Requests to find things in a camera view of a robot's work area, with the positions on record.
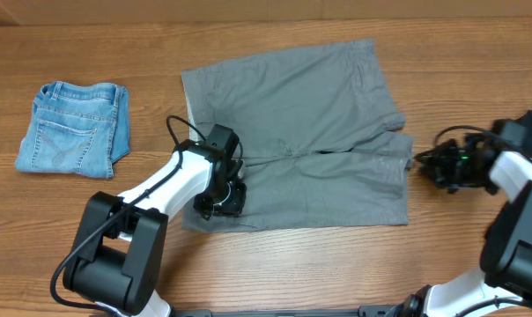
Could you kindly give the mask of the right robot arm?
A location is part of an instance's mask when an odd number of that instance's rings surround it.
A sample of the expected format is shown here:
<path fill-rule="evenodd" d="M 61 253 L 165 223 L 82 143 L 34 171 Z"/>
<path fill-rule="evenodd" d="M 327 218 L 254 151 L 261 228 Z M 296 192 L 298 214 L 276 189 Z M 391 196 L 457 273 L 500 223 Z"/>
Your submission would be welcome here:
<path fill-rule="evenodd" d="M 421 174 L 453 194 L 484 188 L 506 203 L 484 235 L 479 266 L 427 285 L 388 311 L 390 316 L 484 316 L 509 307 L 532 310 L 532 155 L 527 129 L 496 120 L 490 129 L 464 126 L 464 143 L 435 141 L 415 156 Z"/>

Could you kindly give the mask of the grey shorts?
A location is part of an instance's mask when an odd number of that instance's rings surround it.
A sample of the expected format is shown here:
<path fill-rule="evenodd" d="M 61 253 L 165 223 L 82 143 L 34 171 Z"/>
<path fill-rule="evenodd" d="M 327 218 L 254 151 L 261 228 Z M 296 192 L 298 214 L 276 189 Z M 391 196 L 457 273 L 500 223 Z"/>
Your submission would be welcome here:
<path fill-rule="evenodd" d="M 188 118 L 231 128 L 243 145 L 247 198 L 238 217 L 185 229 L 256 232 L 406 225 L 413 140 L 371 40 L 293 48 L 185 70 Z"/>

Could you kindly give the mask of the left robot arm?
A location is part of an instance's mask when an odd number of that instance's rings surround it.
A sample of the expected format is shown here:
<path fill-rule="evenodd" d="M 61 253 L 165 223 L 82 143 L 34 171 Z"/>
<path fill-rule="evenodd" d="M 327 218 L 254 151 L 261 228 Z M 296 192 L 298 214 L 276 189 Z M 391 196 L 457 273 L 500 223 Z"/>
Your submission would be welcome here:
<path fill-rule="evenodd" d="M 246 198 L 240 176 L 239 137 L 214 125 L 200 142 L 174 148 L 164 167 L 119 195 L 98 192 L 85 206 L 70 253 L 55 270 L 84 302 L 110 316 L 170 316 L 173 308 L 155 287 L 168 222 L 187 203 L 205 220 L 238 217 Z"/>

